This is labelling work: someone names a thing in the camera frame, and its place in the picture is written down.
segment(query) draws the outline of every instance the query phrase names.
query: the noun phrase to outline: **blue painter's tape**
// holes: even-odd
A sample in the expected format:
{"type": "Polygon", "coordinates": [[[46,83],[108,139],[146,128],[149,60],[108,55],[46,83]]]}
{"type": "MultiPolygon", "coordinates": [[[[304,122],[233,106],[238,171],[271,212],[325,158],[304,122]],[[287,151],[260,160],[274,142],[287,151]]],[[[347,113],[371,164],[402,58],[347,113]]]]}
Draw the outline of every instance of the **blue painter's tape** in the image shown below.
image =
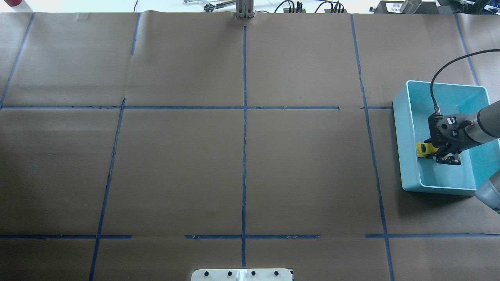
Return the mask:
{"type": "Polygon", "coordinates": [[[249,110],[340,110],[340,106],[249,106],[249,110]]]}
{"type": "Polygon", "coordinates": [[[487,233],[412,233],[412,234],[367,234],[365,238],[368,239],[405,239],[405,238],[500,238],[500,234],[487,234],[487,233]]]}
{"type": "Polygon", "coordinates": [[[109,163],[109,171],[107,172],[106,188],[104,190],[104,199],[102,200],[102,208],[100,211],[99,226],[97,227],[97,237],[95,239],[94,253],[93,253],[93,257],[92,257],[92,265],[90,266],[90,274],[88,276],[89,281],[92,281],[94,279],[94,271],[96,270],[97,255],[99,252],[99,243],[101,240],[101,233],[103,232],[104,214],[106,212],[106,204],[108,202],[108,194],[110,192],[111,176],[113,173],[113,167],[115,166],[115,157],[117,154],[118,135],[120,134],[120,128],[122,127],[122,118],[123,118],[123,114],[124,114],[124,107],[125,107],[125,98],[121,102],[120,114],[118,116],[118,124],[116,125],[116,133],[114,135],[113,150],[111,153],[111,161],[109,163]]]}
{"type": "MultiPolygon", "coordinates": [[[[0,239],[96,239],[97,235],[4,234],[0,239]]],[[[101,239],[132,239],[132,235],[103,235],[101,239]]]]}
{"type": "Polygon", "coordinates": [[[16,71],[16,67],[19,63],[19,58],[21,57],[21,52],[26,44],[26,39],[28,38],[28,34],[30,33],[31,26],[33,24],[33,19],[35,18],[35,13],[31,14],[31,18],[29,19],[28,27],[26,28],[26,32],[24,33],[24,37],[22,38],[21,46],[19,47],[19,51],[15,56],[14,64],[12,69],[10,70],[10,75],[7,79],[7,84],[5,85],[5,89],[3,90],[3,94],[0,99],[0,109],[4,106],[5,97],[7,96],[7,92],[9,91],[9,87],[11,86],[12,77],[14,76],[14,72],[16,71]]]}
{"type": "MultiPolygon", "coordinates": [[[[121,106],[112,105],[6,105],[4,109],[83,109],[83,110],[119,110],[121,106]]],[[[245,110],[245,106],[189,106],[189,105],[129,105],[126,110],[245,110]]],[[[339,106],[247,106],[247,110],[340,110],[339,106]]],[[[386,109],[369,106],[368,109],[386,109]]]]}
{"type": "Polygon", "coordinates": [[[241,239],[239,234],[222,234],[222,235],[184,235],[186,239],[241,239]]]}
{"type": "Polygon", "coordinates": [[[247,26],[243,27],[243,171],[241,199],[241,268],[247,267],[247,26]]]}
{"type": "MultiPolygon", "coordinates": [[[[455,22],[456,22],[456,28],[458,29],[458,35],[460,36],[460,41],[462,42],[463,51],[465,52],[466,55],[468,55],[469,51],[467,50],[466,42],[464,40],[464,36],[462,35],[462,28],[460,27],[459,16],[456,13],[455,13],[455,22]]],[[[467,62],[469,64],[470,72],[472,73],[472,79],[474,79],[474,83],[476,85],[479,85],[478,79],[476,77],[476,72],[474,71],[474,67],[472,66],[472,61],[470,57],[467,58],[467,62]]]]}
{"type": "MultiPolygon", "coordinates": [[[[370,127],[370,117],[368,114],[367,96],[365,93],[365,86],[363,85],[363,79],[362,79],[362,75],[361,75],[360,53],[359,53],[359,49],[358,49],[358,40],[356,39],[356,28],[355,28],[355,24],[354,24],[353,14],[350,15],[350,22],[351,22],[351,27],[352,27],[352,38],[354,40],[354,51],[356,53],[357,72],[359,75],[359,85],[361,87],[361,92],[363,94],[364,115],[366,118],[366,126],[368,128],[368,139],[370,142],[371,160],[373,163],[373,168],[375,169],[376,188],[377,188],[377,192],[378,192],[378,204],[379,204],[379,208],[380,208],[380,217],[382,220],[383,233],[385,235],[387,235],[386,214],[384,211],[384,202],[382,200],[382,191],[380,188],[380,178],[379,178],[379,171],[377,169],[377,159],[375,157],[375,147],[374,147],[374,142],[373,142],[373,137],[372,137],[372,128],[370,127]]],[[[390,280],[394,281],[394,269],[393,269],[393,261],[392,261],[392,257],[391,257],[391,247],[389,245],[389,238],[387,238],[387,236],[386,236],[384,238],[384,240],[385,240],[385,252],[387,255],[387,265],[389,267],[389,276],[390,276],[390,280]]]]}
{"type": "MultiPolygon", "coordinates": [[[[222,235],[184,235],[189,240],[204,240],[204,239],[241,239],[239,234],[222,234],[222,235]]],[[[246,239],[317,239],[320,234],[247,234],[246,239]]]]}
{"type": "Polygon", "coordinates": [[[130,55],[133,56],[136,51],[136,41],[137,41],[137,33],[139,31],[139,21],[141,20],[141,13],[137,14],[137,22],[135,23],[135,33],[133,34],[133,42],[132,42],[132,50],[130,51],[130,55]]]}
{"type": "Polygon", "coordinates": [[[184,106],[184,105],[166,105],[166,106],[125,106],[126,110],[243,110],[244,106],[184,106]]]}
{"type": "Polygon", "coordinates": [[[18,110],[119,110],[120,106],[51,106],[51,105],[6,105],[4,109],[18,110]]]}
{"type": "Polygon", "coordinates": [[[317,239],[320,234],[247,234],[247,239],[317,239]]]}

